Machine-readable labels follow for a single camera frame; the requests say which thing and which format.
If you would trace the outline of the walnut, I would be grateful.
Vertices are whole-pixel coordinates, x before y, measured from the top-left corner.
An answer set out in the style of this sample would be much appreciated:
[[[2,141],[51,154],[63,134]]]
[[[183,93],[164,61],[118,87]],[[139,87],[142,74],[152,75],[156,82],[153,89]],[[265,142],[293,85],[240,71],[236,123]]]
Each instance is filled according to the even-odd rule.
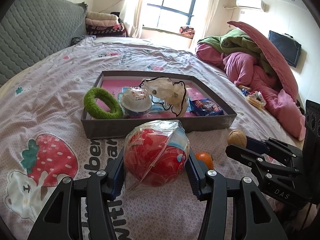
[[[232,130],[228,135],[227,144],[245,148],[247,146],[247,137],[239,129]]]

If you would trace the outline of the small orange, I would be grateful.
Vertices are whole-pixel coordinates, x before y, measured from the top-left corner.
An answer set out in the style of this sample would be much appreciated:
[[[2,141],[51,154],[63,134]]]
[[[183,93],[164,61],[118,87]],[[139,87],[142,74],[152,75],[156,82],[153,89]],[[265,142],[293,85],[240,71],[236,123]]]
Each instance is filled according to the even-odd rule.
[[[203,161],[209,170],[213,170],[214,169],[214,162],[213,162],[213,159],[211,157],[211,155],[207,152],[200,152],[200,153],[197,153],[195,155],[196,159],[197,160],[201,160]]]

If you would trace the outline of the blue cookie packet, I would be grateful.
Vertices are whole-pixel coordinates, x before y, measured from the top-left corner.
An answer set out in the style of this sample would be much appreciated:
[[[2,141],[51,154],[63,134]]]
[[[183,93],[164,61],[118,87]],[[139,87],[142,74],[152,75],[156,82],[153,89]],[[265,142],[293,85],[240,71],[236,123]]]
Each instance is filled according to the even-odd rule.
[[[196,116],[224,115],[223,109],[208,98],[190,101],[190,109]]]

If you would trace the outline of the red toy egg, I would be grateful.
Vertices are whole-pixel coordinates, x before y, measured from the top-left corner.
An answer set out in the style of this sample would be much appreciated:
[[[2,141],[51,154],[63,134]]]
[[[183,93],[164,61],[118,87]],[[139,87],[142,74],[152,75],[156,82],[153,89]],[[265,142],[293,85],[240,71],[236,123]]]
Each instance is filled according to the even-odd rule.
[[[178,120],[155,120],[135,127],[125,138],[123,162],[128,194],[175,181],[189,159],[190,142]]]

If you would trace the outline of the cream drawstring cloth pouch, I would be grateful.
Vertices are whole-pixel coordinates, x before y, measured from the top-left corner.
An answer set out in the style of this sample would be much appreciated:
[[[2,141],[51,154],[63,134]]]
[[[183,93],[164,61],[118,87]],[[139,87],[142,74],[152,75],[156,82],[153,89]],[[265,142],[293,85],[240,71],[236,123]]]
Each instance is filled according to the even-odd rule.
[[[171,111],[176,117],[183,117],[189,106],[188,91],[183,81],[173,82],[169,77],[145,79],[140,88],[146,89],[154,104],[160,104],[165,111]]]

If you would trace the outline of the white toy egg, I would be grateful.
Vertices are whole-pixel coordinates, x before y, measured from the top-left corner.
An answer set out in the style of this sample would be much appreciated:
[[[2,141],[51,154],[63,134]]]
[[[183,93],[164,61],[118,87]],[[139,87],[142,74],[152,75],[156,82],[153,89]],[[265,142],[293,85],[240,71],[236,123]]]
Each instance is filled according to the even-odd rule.
[[[140,118],[149,112],[152,101],[146,89],[130,87],[123,93],[121,106],[129,117]]]

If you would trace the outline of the pink crumpled duvet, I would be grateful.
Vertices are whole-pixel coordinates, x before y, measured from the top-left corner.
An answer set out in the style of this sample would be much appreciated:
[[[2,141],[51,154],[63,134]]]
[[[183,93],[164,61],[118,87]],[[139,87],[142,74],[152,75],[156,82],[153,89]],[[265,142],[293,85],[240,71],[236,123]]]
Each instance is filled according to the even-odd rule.
[[[224,70],[228,79],[237,87],[245,86],[260,92],[266,101],[265,108],[281,126],[299,141],[305,139],[305,116],[293,98],[284,89],[277,87],[277,79],[267,75],[259,66],[255,57],[240,51],[226,55],[204,43],[197,45],[196,56]]]

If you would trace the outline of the dark shallow cardboard box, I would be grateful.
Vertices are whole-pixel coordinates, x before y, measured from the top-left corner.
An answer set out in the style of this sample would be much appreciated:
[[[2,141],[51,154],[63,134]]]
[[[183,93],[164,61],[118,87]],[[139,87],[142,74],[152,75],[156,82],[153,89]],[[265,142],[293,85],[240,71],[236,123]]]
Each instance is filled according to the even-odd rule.
[[[211,131],[214,129],[229,128],[233,123],[236,112],[221,99],[211,88],[194,76],[143,71],[103,71],[94,83],[94,87],[103,88],[115,99],[121,102],[123,93],[131,87],[138,87],[143,80],[156,77],[169,77],[173,82],[184,82],[189,99],[188,101],[208,99],[223,110],[223,115],[196,116],[190,108],[184,116],[176,117],[170,110],[165,111],[161,105],[151,103],[148,112],[141,116],[123,116],[122,119],[98,119],[83,111],[81,122],[88,139],[119,139],[126,137],[135,127],[152,120],[180,120],[187,133],[192,131]]]

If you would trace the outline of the orange patterned bag on sill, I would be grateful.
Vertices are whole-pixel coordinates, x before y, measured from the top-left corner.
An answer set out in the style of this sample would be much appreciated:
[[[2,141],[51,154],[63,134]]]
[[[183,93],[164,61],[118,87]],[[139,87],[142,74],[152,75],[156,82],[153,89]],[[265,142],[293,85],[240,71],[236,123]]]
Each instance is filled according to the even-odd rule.
[[[180,31],[180,34],[185,37],[193,38],[195,35],[194,28],[191,28],[189,26],[180,27],[179,31]]]

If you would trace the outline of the white air conditioner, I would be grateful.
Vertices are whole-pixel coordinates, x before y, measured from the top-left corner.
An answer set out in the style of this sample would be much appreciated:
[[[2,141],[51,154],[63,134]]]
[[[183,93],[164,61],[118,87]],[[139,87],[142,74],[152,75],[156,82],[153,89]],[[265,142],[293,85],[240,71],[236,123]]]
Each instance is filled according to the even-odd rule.
[[[262,0],[236,0],[236,6],[266,11],[266,4]]]

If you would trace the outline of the right cream curtain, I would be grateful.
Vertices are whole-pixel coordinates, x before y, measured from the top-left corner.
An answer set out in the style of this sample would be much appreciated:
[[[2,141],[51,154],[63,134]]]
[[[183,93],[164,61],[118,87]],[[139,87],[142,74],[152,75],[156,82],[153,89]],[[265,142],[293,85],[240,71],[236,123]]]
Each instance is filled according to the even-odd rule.
[[[195,30],[189,50],[194,52],[197,42],[205,37],[220,0],[196,0],[191,26]]]

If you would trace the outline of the left cream curtain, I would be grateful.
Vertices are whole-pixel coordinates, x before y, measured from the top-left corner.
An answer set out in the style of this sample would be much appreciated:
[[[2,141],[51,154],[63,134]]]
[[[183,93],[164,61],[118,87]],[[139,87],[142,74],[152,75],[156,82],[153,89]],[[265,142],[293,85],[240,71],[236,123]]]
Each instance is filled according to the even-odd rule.
[[[145,7],[145,0],[124,0],[120,12],[128,37],[140,38],[143,29],[142,12]]]

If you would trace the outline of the grey quilted headboard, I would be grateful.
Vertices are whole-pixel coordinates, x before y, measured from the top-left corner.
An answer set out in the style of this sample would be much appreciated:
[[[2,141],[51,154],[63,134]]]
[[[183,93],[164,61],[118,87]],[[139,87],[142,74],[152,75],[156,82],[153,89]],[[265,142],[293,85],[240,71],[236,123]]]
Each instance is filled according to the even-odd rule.
[[[86,34],[87,4],[15,0],[1,20],[1,85]]]

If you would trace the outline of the black wall television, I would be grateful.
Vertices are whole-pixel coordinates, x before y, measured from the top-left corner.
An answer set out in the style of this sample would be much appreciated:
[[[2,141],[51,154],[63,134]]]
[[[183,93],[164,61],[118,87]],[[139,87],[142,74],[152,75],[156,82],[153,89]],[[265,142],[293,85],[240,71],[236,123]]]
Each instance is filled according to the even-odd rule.
[[[291,67],[297,67],[299,57],[302,52],[302,46],[291,36],[269,31],[268,39],[280,51],[287,63]]]

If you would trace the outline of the window with dark frame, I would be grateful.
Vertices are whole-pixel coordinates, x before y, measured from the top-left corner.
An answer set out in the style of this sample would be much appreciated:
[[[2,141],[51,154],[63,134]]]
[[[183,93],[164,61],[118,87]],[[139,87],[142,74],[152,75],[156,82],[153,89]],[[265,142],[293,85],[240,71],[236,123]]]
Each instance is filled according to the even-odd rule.
[[[145,0],[143,27],[179,33],[190,24],[196,0]]]

